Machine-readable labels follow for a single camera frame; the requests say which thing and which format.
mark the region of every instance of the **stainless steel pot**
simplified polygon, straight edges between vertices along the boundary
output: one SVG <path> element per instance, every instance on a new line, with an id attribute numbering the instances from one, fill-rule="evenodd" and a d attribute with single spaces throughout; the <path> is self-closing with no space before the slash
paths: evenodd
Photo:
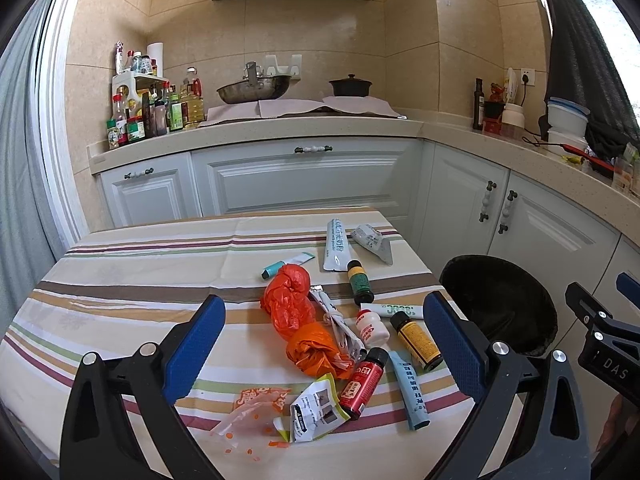
<path id="1" fill-rule="evenodd" d="M 220 98 L 228 105 L 264 101 L 282 97 L 289 89 L 290 75 L 259 75 L 255 61 L 246 64 L 247 78 L 218 88 Z"/>

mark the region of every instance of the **striped tablecloth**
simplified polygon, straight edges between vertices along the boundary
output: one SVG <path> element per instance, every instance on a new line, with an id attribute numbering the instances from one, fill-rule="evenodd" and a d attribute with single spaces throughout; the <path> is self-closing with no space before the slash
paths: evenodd
<path id="1" fill-rule="evenodd" d="M 265 266 L 302 251 L 316 254 L 304 265 L 312 284 L 322 284 L 354 323 L 357 308 L 346 273 L 322 270 L 331 218 L 342 219 L 348 231 L 369 223 L 391 240 L 393 266 L 351 243 L 377 302 L 422 304 L 428 292 L 443 290 L 389 222 L 368 208 L 226 216 L 94 233 L 56 263 L 11 323 L 0 344 L 0 398 L 55 461 L 82 355 L 95 350 L 103 358 L 129 356 L 143 342 L 159 342 L 214 293 L 225 301 L 226 325 L 191 393 L 176 408 L 227 478 L 286 478 L 292 472 L 309 479 L 390 478 L 399 472 L 407 479 L 424 478 L 473 406 L 443 365 L 420 377 L 432 418 L 420 431 L 408 431 L 389 367 L 364 415 L 317 442 L 270 448 L 256 463 L 224 454 L 209 434 L 242 389 L 285 386 L 292 389 L 291 401 L 311 381 L 286 358 L 285 341 L 260 309 Z M 394 336 L 389 346 L 401 349 Z M 126 399 L 126 407 L 148 462 L 167 474 L 133 398 Z"/>

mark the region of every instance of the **red plastic bag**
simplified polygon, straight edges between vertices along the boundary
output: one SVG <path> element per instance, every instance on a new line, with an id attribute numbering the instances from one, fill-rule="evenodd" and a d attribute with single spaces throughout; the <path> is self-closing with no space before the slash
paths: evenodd
<path id="1" fill-rule="evenodd" d="M 288 341 L 296 330 L 316 320 L 316 310 L 307 295 L 311 278 L 295 264 L 280 267 L 260 298 L 260 307 L 271 316 L 281 338 Z"/>

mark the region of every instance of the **trash can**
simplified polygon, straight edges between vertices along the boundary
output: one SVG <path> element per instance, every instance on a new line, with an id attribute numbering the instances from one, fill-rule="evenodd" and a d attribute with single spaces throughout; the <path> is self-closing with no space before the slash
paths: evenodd
<path id="1" fill-rule="evenodd" d="M 540 282 L 501 258 L 467 254 L 449 260 L 440 283 L 489 341 L 541 356 L 556 337 L 558 314 Z"/>

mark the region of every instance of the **curtain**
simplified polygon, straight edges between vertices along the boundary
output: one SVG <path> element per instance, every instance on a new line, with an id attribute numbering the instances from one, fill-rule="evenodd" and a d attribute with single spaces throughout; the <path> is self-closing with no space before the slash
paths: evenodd
<path id="1" fill-rule="evenodd" d="M 559 97 L 591 110 L 585 138 L 603 159 L 640 148 L 640 131 L 620 75 L 582 0 L 547 0 L 553 23 L 545 101 Z M 548 124 L 541 118 L 546 135 Z"/>
<path id="2" fill-rule="evenodd" d="M 28 106 L 33 47 L 51 1 L 34 1 L 0 57 L 0 334 L 64 252 Z"/>

